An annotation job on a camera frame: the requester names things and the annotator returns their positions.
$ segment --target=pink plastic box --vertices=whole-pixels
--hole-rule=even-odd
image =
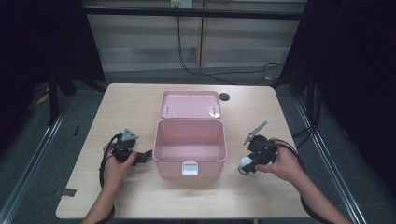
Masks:
[[[220,115],[216,92],[163,94],[153,150],[162,177],[219,177],[227,157]]]

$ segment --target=black curtain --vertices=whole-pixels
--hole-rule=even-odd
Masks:
[[[328,7],[339,8],[329,21],[302,22],[282,75],[297,66],[309,68],[327,106],[396,196],[396,3],[343,2]],[[327,9],[322,1],[308,1],[306,10],[318,15]],[[294,94],[307,78],[308,73],[295,77]]]
[[[17,129],[18,120],[32,100],[34,85],[48,81],[50,69],[56,68],[59,80],[81,77],[105,81],[87,16],[37,10],[82,6],[80,0],[0,1],[3,144]]]

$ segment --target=box latch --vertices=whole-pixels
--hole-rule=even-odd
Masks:
[[[181,165],[182,175],[198,175],[198,163],[196,161],[184,161]]]
[[[218,119],[220,117],[220,108],[218,105],[213,105],[212,111],[209,111],[211,119]]]

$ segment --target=box lid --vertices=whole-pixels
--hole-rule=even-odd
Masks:
[[[218,119],[219,95],[215,91],[166,91],[160,113],[164,119]]]

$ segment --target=gray floor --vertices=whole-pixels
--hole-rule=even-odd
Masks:
[[[204,69],[205,72],[231,71],[233,69]],[[225,84],[212,77],[195,77],[182,69],[152,70],[145,72],[106,74],[111,82],[148,82],[148,83],[200,83]],[[227,78],[232,83],[251,84],[262,78],[262,73],[217,76]],[[266,85],[264,80],[259,85]],[[73,170],[103,94],[92,88],[76,83],[77,94],[72,97],[61,95],[61,105],[70,106],[65,110],[62,124],[54,136],[43,161],[33,176],[32,182],[13,217],[12,223],[79,223],[79,220],[60,220],[55,216],[60,201],[54,195],[56,189],[64,188]],[[41,95],[42,87],[37,87],[35,99]],[[297,110],[295,100],[290,96],[289,86],[276,88],[276,94],[282,106],[291,133],[304,128],[303,120]],[[35,150],[47,130],[50,105],[47,100],[41,105],[35,99],[26,111],[20,124],[20,130],[8,148],[8,154],[0,159],[0,204],[3,206],[14,190],[20,176],[32,158]],[[361,158],[355,144],[344,136],[336,117],[323,105],[318,130],[345,179],[351,193],[356,198],[367,223],[394,223],[396,221],[396,202],[377,177],[375,172]],[[296,146],[304,138],[295,139]],[[340,197],[330,175],[324,166],[313,142],[308,139],[300,148],[307,173],[324,194],[346,215],[347,208]],[[127,220],[115,220],[115,223],[131,223]],[[180,223],[179,220],[134,220],[133,223]],[[265,219],[263,223],[311,223],[309,218]],[[244,223],[244,220],[200,220],[199,223]]]

